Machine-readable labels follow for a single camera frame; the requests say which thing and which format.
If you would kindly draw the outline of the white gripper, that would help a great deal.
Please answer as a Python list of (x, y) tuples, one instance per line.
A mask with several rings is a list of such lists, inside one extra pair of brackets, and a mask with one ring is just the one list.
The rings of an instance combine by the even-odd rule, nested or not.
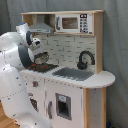
[(30, 49), (34, 55), (38, 55), (45, 50), (44, 45), (39, 38), (33, 39), (32, 44), (30, 45)]

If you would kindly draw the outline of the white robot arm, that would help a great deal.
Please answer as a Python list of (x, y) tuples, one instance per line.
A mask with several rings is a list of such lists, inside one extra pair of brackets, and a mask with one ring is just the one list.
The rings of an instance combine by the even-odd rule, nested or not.
[(5, 115), (15, 119), (19, 128), (52, 128), (50, 120), (32, 106), (20, 74), (34, 62), (32, 34), (27, 23), (16, 29), (0, 36), (0, 100)]

